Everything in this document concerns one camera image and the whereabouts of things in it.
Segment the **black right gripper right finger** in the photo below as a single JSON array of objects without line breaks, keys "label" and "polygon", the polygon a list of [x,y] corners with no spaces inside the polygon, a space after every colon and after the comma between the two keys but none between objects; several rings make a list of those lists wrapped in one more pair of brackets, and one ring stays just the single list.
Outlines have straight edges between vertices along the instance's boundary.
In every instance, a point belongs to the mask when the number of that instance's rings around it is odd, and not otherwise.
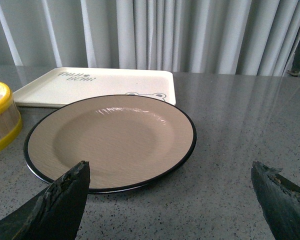
[{"label": "black right gripper right finger", "polygon": [[252,163],[251,181],[274,238],[300,240],[300,187],[259,161]]}]

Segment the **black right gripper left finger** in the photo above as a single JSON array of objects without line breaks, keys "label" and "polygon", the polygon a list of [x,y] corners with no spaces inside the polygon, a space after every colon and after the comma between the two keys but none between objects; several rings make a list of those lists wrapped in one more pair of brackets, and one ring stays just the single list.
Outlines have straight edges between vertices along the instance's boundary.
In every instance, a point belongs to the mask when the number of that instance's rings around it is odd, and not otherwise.
[{"label": "black right gripper left finger", "polygon": [[90,166],[81,161],[0,220],[0,240],[74,240],[89,185]]}]

